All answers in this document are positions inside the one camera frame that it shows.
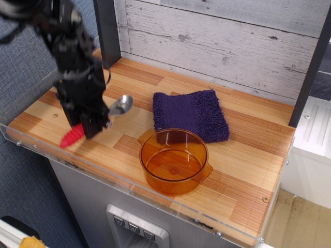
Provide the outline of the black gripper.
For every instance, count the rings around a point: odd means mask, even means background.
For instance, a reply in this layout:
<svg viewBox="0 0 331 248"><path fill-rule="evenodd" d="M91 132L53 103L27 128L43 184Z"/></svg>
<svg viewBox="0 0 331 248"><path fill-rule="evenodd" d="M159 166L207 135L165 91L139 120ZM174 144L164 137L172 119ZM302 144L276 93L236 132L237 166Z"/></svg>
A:
<svg viewBox="0 0 331 248"><path fill-rule="evenodd" d="M70 126L81 123L85 137L93 138L108 121L108 107L102 99L106 89L102 63L81 69L59 65L57 69L61 80L54 86Z"/></svg>

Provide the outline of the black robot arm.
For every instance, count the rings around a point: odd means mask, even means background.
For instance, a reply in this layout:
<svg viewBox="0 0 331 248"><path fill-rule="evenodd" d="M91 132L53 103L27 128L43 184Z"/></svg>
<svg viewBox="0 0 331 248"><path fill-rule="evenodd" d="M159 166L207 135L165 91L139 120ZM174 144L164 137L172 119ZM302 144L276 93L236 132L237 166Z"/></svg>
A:
<svg viewBox="0 0 331 248"><path fill-rule="evenodd" d="M1 1L1 17L18 23L2 44L27 25L43 38L61 77L54 86L69 124L81 125L87 139L102 131L109 122L102 62L93 56L94 39L73 2Z"/></svg>

